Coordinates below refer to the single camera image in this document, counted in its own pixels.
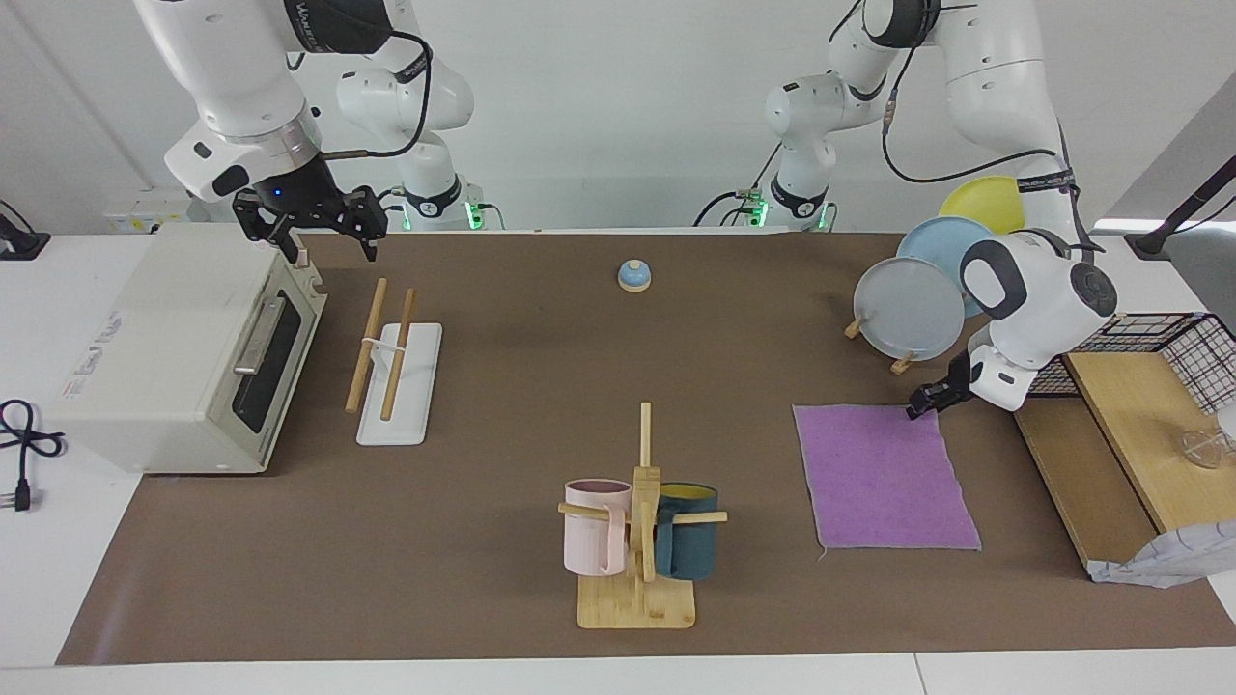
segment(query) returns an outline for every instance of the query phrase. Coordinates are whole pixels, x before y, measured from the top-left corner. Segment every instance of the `white table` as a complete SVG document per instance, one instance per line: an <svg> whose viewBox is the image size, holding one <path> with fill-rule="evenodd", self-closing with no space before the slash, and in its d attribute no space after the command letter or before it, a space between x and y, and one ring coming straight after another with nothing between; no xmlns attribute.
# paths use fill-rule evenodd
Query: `white table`
<svg viewBox="0 0 1236 695"><path fill-rule="evenodd" d="M61 236L33 263L0 266L0 396L47 402L98 329L151 239ZM1107 246L1109 241L1100 242ZM1201 310L1170 267L1119 254L1101 265L1125 293L1121 310ZM1151 279L1152 291L1135 288ZM0 490L16 480L0 453ZM1148 693L1227 694L1236 648L979 654L845 654L658 659L528 659L163 664L46 668L54 663L138 477L82 449L36 459L44 492L32 513L0 510L0 695L7 693L630 693L687 683L729 693ZM1236 574L1211 580L1236 620ZM11 667L35 667L11 669Z"/></svg>

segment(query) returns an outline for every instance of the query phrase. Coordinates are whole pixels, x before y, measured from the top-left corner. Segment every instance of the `mug handle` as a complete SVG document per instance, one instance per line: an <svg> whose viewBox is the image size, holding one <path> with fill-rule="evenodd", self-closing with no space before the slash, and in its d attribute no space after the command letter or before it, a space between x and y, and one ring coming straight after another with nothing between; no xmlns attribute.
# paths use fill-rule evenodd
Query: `mug handle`
<svg viewBox="0 0 1236 695"><path fill-rule="evenodd" d="M674 569L674 512L662 513L656 524L656 543L653 544L656 558L656 574L671 576Z"/></svg>
<svg viewBox="0 0 1236 695"><path fill-rule="evenodd" d="M609 511L609 532L606 535L606 559L601 561L602 574L617 574L627 561L627 513L614 505L604 505Z"/></svg>

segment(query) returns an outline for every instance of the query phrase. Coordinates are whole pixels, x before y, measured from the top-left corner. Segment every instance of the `dark blue mug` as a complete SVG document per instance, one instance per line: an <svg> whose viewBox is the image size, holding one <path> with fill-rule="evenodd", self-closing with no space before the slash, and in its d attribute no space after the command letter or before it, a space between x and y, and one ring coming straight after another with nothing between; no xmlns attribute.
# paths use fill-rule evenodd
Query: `dark blue mug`
<svg viewBox="0 0 1236 695"><path fill-rule="evenodd" d="M656 574L700 580L717 565L717 524L674 524L674 514L717 511L717 490L693 482L666 482L656 505Z"/></svg>

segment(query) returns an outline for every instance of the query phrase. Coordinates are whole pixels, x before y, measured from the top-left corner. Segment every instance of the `mug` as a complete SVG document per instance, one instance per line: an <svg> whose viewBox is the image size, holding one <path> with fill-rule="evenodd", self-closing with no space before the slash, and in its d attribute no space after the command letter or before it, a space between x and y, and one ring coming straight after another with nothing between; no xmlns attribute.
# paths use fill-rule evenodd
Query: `mug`
<svg viewBox="0 0 1236 695"><path fill-rule="evenodd" d="M630 484L585 479L566 484L566 502L609 511L609 519L565 516L562 564L582 576L612 576L627 569L627 513Z"/></svg>
<svg viewBox="0 0 1236 695"><path fill-rule="evenodd" d="M717 524L674 526L674 514L716 512L717 490L693 482L666 482L656 506L656 574L700 580L717 564Z"/></svg>

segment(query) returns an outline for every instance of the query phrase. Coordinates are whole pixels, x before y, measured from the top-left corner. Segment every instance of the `pink mug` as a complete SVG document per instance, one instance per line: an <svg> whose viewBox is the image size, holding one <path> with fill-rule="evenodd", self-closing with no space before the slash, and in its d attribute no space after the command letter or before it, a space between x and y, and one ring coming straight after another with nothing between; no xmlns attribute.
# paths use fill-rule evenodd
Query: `pink mug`
<svg viewBox="0 0 1236 695"><path fill-rule="evenodd" d="M609 519L566 514L562 533L562 564L582 576L612 576L627 569L627 513L630 484L620 480L586 479L566 484L566 502L608 510Z"/></svg>

